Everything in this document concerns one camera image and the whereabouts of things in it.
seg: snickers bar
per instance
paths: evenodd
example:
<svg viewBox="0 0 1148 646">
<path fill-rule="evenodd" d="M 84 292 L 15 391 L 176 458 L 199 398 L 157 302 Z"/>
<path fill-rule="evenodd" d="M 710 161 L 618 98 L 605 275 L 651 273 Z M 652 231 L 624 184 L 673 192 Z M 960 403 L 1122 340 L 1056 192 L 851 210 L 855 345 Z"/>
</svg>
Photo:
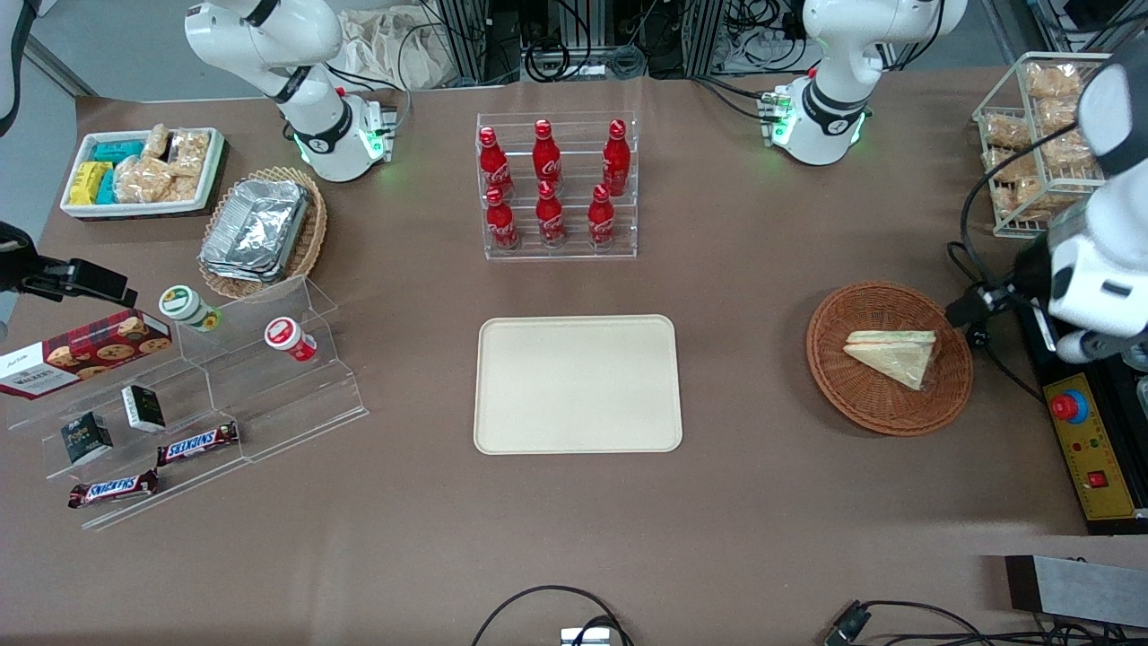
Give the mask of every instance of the snickers bar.
<svg viewBox="0 0 1148 646">
<path fill-rule="evenodd" d="M 203 453 L 209 449 L 232 444 L 236 441 L 239 441 L 239 433 L 235 429 L 235 423 L 224 425 L 205 434 L 177 442 L 171 446 L 161 446 L 156 450 L 158 457 L 156 458 L 155 466 L 163 467 L 176 460 L 191 458 L 196 453 Z"/>
<path fill-rule="evenodd" d="M 106 500 L 127 500 L 141 496 L 152 496 L 160 491 L 160 476 L 155 469 L 133 476 L 94 485 L 76 485 L 68 496 L 68 506 L 72 509 L 87 507 Z"/>
</svg>

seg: brown table surface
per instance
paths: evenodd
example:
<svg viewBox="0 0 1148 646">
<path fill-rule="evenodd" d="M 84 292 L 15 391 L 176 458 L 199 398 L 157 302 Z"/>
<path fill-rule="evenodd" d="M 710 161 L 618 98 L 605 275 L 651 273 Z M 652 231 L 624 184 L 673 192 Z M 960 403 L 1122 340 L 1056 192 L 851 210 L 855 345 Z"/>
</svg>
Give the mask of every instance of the brown table surface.
<svg viewBox="0 0 1148 646">
<path fill-rule="evenodd" d="M 1084 536 L 1041 407 L 986 359 L 960 419 L 914 439 L 852 426 L 806 369 L 806 322 L 831 289 L 887 279 L 945 303 L 964 287 L 943 243 L 982 172 L 969 115 L 1002 71 L 886 75 L 861 141 L 828 168 L 762 147 L 750 119 L 687 81 L 418 94 L 393 163 L 321 184 L 331 227 L 312 278 L 341 305 L 340 355 L 371 415 L 94 534 L 44 485 L 37 443 L 3 434 L 0 640 L 458 645 L 504 598 L 561 583 L 603 596 L 639 644 L 781 646 L 812 644 L 854 598 L 1031 629 L 1009 609 L 1002 554 L 1148 568 L 1143 539 Z M 642 119 L 638 258 L 487 262 L 475 112 L 621 108 Z M 82 100 L 78 112 L 82 133 L 218 127 L 233 146 L 225 186 L 302 165 L 266 100 Z M 974 217 L 988 220 L 987 199 Z M 41 250 L 126 272 L 146 308 L 200 283 L 203 225 L 56 210 Z M 979 239 L 999 266 L 1016 249 Z M 22 297 L 5 348 L 115 309 Z M 677 332 L 680 449 L 474 449 L 486 319 L 646 312 Z M 994 329 L 1031 380 L 1013 322 Z M 523 600 L 486 643 L 556 644 L 594 614 Z M 952 630 L 885 610 L 867 633 L 922 628 Z"/>
</svg>

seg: cookie box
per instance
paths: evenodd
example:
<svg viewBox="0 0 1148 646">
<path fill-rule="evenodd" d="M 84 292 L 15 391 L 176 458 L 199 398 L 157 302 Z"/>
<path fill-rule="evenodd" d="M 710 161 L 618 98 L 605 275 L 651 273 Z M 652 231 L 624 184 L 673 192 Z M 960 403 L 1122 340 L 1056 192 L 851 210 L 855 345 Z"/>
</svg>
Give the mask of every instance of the cookie box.
<svg viewBox="0 0 1148 646">
<path fill-rule="evenodd" d="M 0 357 L 0 392 L 36 399 L 169 348 L 163 322 L 125 309 Z"/>
</svg>

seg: white tray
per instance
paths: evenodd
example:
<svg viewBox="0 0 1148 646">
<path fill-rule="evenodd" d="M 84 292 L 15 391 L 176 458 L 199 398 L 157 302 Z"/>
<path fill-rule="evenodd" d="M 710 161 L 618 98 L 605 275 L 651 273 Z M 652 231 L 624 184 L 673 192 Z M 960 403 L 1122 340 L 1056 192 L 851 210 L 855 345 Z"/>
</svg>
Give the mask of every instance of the white tray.
<svg viewBox="0 0 1148 646">
<path fill-rule="evenodd" d="M 207 132 L 211 135 L 208 143 L 207 158 L 203 162 L 203 172 L 200 174 L 200 185 L 195 188 L 195 197 L 180 200 L 178 202 L 153 202 L 146 204 L 70 204 L 68 194 L 71 185 L 76 181 L 76 172 L 79 164 L 92 158 L 92 148 L 96 143 L 108 141 L 141 141 L 146 140 L 149 130 L 124 130 L 121 132 L 93 132 L 85 134 L 79 143 L 79 151 L 72 159 L 71 171 L 68 173 L 68 182 L 64 184 L 64 192 L 60 195 L 60 209 L 77 219 L 123 219 L 138 217 L 162 217 L 173 213 L 200 210 L 208 203 L 211 188 L 215 185 L 216 170 L 219 168 L 219 159 L 223 156 L 224 138 L 223 133 L 215 127 L 180 127 L 191 132 Z"/>
<path fill-rule="evenodd" d="M 474 446 L 488 456 L 665 453 L 682 442 L 665 316 L 491 318 L 478 373 Z"/>
</svg>

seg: yellow snack package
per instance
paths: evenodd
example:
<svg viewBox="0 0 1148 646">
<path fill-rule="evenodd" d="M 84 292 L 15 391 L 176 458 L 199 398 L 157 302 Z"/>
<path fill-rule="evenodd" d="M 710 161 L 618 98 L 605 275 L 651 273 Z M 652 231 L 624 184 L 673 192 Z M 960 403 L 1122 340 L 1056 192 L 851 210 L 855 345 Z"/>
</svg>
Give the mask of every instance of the yellow snack package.
<svg viewBox="0 0 1148 646">
<path fill-rule="evenodd" d="M 84 162 L 76 170 L 76 180 L 68 192 L 68 203 L 94 204 L 103 173 L 111 170 L 111 162 Z"/>
</svg>

